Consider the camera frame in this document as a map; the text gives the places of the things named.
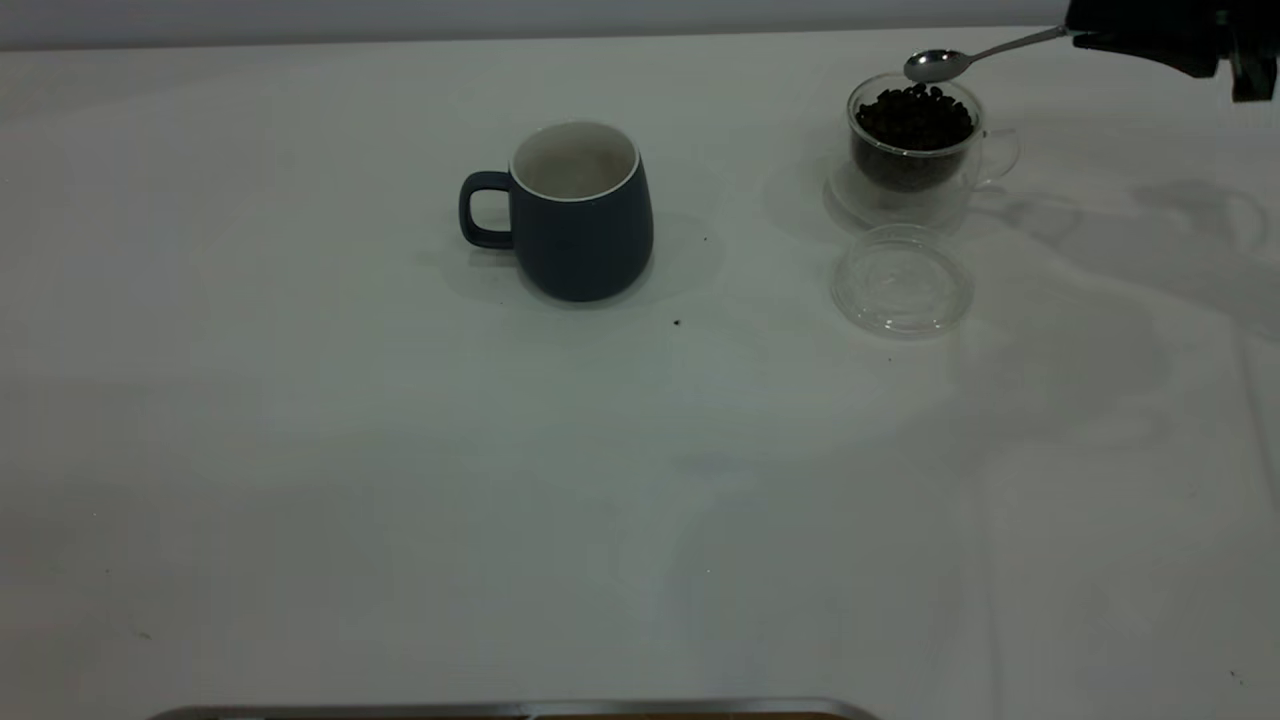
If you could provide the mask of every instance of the clear plastic lid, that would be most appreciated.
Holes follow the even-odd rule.
[[[836,266],[836,306],[855,324],[890,337],[928,337],[955,327],[973,304],[973,282],[938,247],[941,240],[908,224],[868,232]]]

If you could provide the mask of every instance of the spoon bowl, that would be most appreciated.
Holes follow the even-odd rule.
[[[947,82],[960,77],[973,59],[959,50],[924,50],[911,55],[902,65],[902,74],[911,82]]]

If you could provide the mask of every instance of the mug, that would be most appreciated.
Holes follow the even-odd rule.
[[[982,102],[955,82],[931,87],[941,88],[969,113],[973,133],[961,142],[938,150],[905,150],[877,140],[858,122],[858,110],[876,102],[881,92],[914,85],[896,73],[877,76],[859,85],[845,108],[851,161],[836,168],[832,192],[869,227],[947,225],[964,213],[975,188],[1009,174],[1021,155],[1018,131],[986,129]]]
[[[471,217],[471,196],[507,193],[511,231],[489,231]],[[477,247],[515,250],[529,279],[561,300],[602,300],[622,292],[653,254],[653,206],[644,163],[622,131],[567,122],[529,136],[506,173],[472,173],[458,195],[458,223]]]

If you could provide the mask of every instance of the metal spoon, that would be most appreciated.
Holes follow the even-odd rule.
[[[991,55],[1004,53],[1005,50],[1014,50],[1028,45],[1036,45],[1037,42],[1057,40],[1066,33],[1066,26],[1057,26],[1055,28],[1037,32],[1036,35],[1029,35],[1021,40],[997,45],[991,50],[978,53],[977,55],[965,55],[959,50],[924,50],[911,55],[911,59],[902,67],[902,74],[905,74],[911,82],[946,82],[960,77],[961,73],[969,69],[969,65],[982,60],[983,58],[989,58]]]

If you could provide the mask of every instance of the double-walled glass cup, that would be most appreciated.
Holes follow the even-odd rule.
[[[873,105],[887,90],[913,85],[901,74],[873,77],[854,90],[845,108],[850,152],[833,168],[831,190],[868,227],[911,223],[942,228],[963,215],[974,188],[1006,176],[1021,152],[1018,132],[988,131],[982,102],[954,82],[931,87],[941,88],[969,113],[974,129],[961,142],[938,150],[906,150],[877,140],[859,123],[858,111],[864,105]]]

